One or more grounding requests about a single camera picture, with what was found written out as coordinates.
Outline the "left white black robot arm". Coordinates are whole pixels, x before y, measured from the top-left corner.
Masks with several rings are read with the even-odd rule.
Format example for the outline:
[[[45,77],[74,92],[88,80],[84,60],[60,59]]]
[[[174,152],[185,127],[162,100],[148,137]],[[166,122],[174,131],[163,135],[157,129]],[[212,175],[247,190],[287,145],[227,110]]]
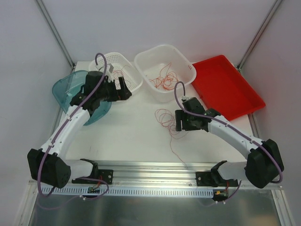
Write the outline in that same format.
[[[125,101],[131,97],[124,77],[120,76],[118,81],[119,88],[115,80],[103,72],[87,72],[85,83],[72,97],[63,122],[45,144],[28,152],[32,179],[54,188],[63,188],[70,180],[94,183],[100,178],[95,161],[85,158],[68,161],[66,154],[77,132],[96,114],[101,104]]]

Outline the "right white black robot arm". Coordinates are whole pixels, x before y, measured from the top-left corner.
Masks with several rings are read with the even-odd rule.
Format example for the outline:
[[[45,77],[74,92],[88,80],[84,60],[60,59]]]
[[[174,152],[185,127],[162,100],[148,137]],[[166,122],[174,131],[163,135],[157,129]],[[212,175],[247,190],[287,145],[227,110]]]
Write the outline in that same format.
[[[245,159],[223,160],[214,165],[211,168],[214,186],[222,186],[227,180],[248,180],[257,188],[282,182],[284,164],[275,141],[244,133],[218,111],[205,110],[195,97],[182,96],[177,103],[180,109],[175,111],[176,131],[204,130],[224,140]]]

